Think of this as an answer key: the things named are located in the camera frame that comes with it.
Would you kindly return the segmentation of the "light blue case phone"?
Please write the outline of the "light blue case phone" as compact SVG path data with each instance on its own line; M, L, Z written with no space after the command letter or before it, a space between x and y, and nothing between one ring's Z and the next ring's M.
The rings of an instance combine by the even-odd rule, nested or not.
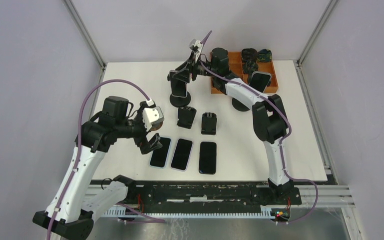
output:
M154 150L150 159L150 166L157 168L164 168L167 162L168 154L170 151L171 139L162 137L160 139L162 147Z

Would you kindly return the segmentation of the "lavender case phone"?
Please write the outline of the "lavender case phone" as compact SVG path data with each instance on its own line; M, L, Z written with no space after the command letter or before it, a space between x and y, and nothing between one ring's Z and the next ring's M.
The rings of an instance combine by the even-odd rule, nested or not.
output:
M170 167L179 171L185 171L191 155L193 142L180 138L174 150Z

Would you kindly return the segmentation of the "black small phone stand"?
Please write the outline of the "black small phone stand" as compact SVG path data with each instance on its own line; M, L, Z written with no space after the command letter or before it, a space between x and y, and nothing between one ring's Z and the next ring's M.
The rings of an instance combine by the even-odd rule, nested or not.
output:
M197 110L190 106L178 108L177 126L185 129L191 129Z

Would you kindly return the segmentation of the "black phone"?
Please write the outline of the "black phone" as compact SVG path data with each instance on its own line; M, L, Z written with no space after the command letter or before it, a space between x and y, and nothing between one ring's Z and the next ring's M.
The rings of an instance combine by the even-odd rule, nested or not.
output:
M214 175L216 173L217 145L215 142L203 141L199 151L199 173Z

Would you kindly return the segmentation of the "black wedge phone stand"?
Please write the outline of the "black wedge phone stand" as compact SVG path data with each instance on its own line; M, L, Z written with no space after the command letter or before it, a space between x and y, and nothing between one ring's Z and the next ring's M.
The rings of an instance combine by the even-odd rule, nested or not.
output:
M212 135L216 134L217 116L213 112L205 112L201 118L201 134Z

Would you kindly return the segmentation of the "grey case phone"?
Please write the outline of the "grey case phone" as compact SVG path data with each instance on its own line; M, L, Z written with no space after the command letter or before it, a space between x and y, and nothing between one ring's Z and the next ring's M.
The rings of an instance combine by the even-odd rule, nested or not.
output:
M188 96L187 83L182 80L172 79L170 81L171 94L177 98L186 98Z

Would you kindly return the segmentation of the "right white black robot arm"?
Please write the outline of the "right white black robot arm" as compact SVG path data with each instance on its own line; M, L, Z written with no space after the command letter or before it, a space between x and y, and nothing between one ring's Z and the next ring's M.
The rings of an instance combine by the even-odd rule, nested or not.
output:
M268 72L254 71L244 82L229 65L229 53L217 47L210 53L210 60L202 61L200 51L193 47L189 58L168 73L170 82L170 103L179 108L191 101L187 85L197 76L211 77L214 88L229 96L234 107L240 111L252 112L253 130L263 142L269 163L268 196L275 204L283 203L294 188L294 181L286 170L284 140L291 134L284 104L279 95L263 93L271 81Z

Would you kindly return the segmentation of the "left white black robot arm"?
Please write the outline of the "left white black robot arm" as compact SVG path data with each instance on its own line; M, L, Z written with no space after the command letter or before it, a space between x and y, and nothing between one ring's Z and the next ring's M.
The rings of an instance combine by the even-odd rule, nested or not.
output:
M120 176L108 187L88 201L84 197L109 148L118 139L133 139L142 154L162 147L160 135L150 140L147 134L161 128L164 115L153 100L140 103L136 116L128 117L128 99L109 96L102 110L83 123L76 137L73 156L64 179L46 210L33 216L33 223L47 229L47 234L59 235L67 240L85 240L94 223L111 207L123 201L136 200L137 190L131 187L133 180Z

